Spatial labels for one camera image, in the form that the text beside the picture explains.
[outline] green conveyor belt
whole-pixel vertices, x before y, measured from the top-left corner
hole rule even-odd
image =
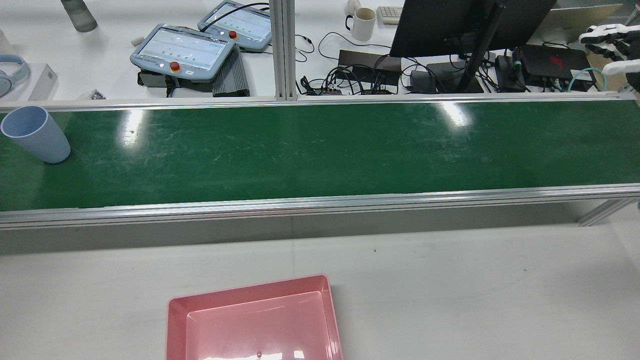
[[[0,137],[0,211],[640,183],[634,101],[52,116],[72,148],[63,163]]]

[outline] computer monitor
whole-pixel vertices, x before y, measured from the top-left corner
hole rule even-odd
[[[466,64],[432,64],[429,68],[436,74],[441,92],[482,92],[475,73],[485,52],[526,44],[555,3],[556,0],[405,0],[389,56],[472,53]]]

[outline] screen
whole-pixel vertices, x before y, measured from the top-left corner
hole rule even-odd
[[[526,44],[556,0],[501,0],[506,5],[488,50]],[[436,56],[474,50],[495,0],[405,0],[390,55]]]
[[[233,9],[235,9],[235,7],[224,4],[207,19],[207,23],[212,22]],[[249,10],[238,10],[229,16],[225,16],[224,19],[216,21],[214,26],[227,30],[235,30],[236,33],[242,36],[263,41],[271,32],[271,19]]]
[[[160,29],[140,54],[166,61],[177,61],[208,71],[224,48],[225,44],[213,39],[191,37],[178,31]]]

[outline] blue cable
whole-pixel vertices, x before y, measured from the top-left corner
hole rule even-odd
[[[602,75],[602,78],[604,79],[603,84],[602,84],[602,89],[600,91],[606,91],[607,90],[607,76],[605,74],[602,74],[602,71],[600,71],[600,69],[596,69],[594,67],[588,67],[586,69],[582,69],[580,71],[578,71],[578,73],[573,77],[573,79],[571,79],[571,82],[569,83],[569,86],[566,88],[566,92],[571,91],[571,87],[573,86],[573,83],[575,82],[575,80],[578,78],[578,76],[582,75],[583,73],[592,70],[595,72],[600,73],[600,75]]]

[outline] white table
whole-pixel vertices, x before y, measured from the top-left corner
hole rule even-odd
[[[146,88],[136,83],[139,69],[129,61],[134,51],[130,41],[146,36],[157,24],[196,27],[218,0],[170,0],[126,1],[86,0],[97,19],[98,28],[89,33],[77,32],[59,1],[23,0],[5,1],[0,4],[0,24],[9,41],[27,62],[48,63],[59,75],[58,86],[52,100],[75,100],[94,88],[108,99],[160,99],[163,88]],[[362,6],[377,9],[378,6],[401,6],[402,0],[362,0]],[[322,57],[317,48],[320,40],[330,31],[336,31],[357,44],[382,44],[391,46],[397,29],[377,20],[372,38],[366,42],[355,40],[344,27],[345,0],[296,1],[296,34],[309,37],[316,52],[306,54],[308,60],[296,63],[296,80],[302,76],[309,80],[325,78],[329,70],[337,66],[337,60]],[[300,37],[296,45],[303,50],[311,46]],[[384,47],[357,47],[336,35],[330,35],[322,43],[324,54],[338,57],[340,49],[387,54]],[[242,54],[251,95],[272,97],[275,93],[273,56],[270,54]],[[296,58],[303,60],[300,54]],[[424,64],[449,61],[448,56],[419,58]],[[403,59],[403,68],[412,62]],[[403,83],[409,79],[403,76]],[[395,92],[394,86],[388,90]],[[540,88],[530,88],[539,92]],[[404,88],[399,94],[406,94]],[[174,97],[211,98],[209,93],[189,89],[177,89]]]
[[[86,0],[98,22],[89,33],[77,32],[57,0],[3,1],[0,26],[27,62],[48,63],[58,78],[53,100],[74,100],[94,88],[108,99],[150,99],[165,96],[165,89],[136,83],[139,71],[129,61],[135,48],[130,41],[145,37],[159,23],[196,28],[218,0]],[[243,56],[252,96],[273,96],[273,57]],[[175,97],[211,94],[178,89]]]
[[[472,211],[455,214],[462,217],[451,223],[476,221],[464,217]],[[326,273],[345,360],[634,359],[637,217],[633,206],[612,223],[582,229],[556,224],[0,256],[0,356],[164,359],[170,298]],[[411,218],[424,221],[401,221]],[[310,232],[309,221],[294,221],[293,230]],[[120,234],[139,235],[132,230]]]

